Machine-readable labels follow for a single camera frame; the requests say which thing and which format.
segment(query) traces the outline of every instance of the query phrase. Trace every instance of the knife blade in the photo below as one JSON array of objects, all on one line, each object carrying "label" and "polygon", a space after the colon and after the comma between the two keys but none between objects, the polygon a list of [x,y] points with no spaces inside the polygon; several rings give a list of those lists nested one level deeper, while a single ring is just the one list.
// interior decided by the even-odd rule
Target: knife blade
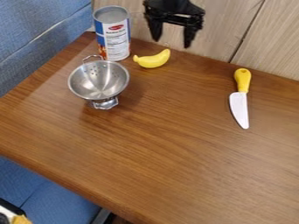
[{"label": "knife blade", "polygon": [[250,86],[251,73],[246,68],[240,68],[234,73],[234,79],[238,84],[238,91],[229,96],[229,104],[234,119],[239,126],[247,130],[249,129],[249,115],[247,106],[247,93]]}]

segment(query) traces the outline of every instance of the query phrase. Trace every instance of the wooden table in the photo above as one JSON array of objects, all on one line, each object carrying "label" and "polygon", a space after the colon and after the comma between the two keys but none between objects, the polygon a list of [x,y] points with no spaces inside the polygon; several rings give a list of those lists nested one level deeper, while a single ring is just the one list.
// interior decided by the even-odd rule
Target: wooden table
[{"label": "wooden table", "polygon": [[[134,40],[133,54],[161,46]],[[251,128],[228,107],[235,65],[183,52],[89,108],[68,75],[97,53],[86,33],[0,103],[0,152],[133,223],[299,222],[299,83],[252,71]]]}]

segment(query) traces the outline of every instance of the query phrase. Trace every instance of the metal colander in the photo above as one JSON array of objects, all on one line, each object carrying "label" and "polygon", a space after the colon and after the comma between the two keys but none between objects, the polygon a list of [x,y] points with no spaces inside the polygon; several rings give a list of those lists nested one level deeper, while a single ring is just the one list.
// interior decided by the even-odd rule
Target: metal colander
[{"label": "metal colander", "polygon": [[129,84],[128,70],[117,62],[96,60],[91,55],[83,59],[83,65],[77,67],[68,78],[68,87],[79,97],[91,102],[96,109],[111,109],[118,104],[119,95]]}]

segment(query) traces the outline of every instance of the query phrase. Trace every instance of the blue chair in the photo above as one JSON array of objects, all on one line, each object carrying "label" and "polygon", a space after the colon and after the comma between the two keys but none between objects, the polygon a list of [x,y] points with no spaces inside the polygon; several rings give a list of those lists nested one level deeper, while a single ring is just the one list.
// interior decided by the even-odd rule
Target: blue chair
[{"label": "blue chair", "polygon": [[0,157],[0,198],[22,208],[33,223],[87,224],[100,207]]}]

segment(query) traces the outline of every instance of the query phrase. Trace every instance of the toy banana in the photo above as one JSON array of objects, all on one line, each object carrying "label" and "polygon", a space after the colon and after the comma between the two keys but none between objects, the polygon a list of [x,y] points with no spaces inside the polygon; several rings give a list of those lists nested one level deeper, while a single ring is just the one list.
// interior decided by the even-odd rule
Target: toy banana
[{"label": "toy banana", "polygon": [[164,65],[170,58],[170,49],[165,49],[157,55],[138,57],[135,55],[133,61],[137,62],[141,67],[155,68]]}]

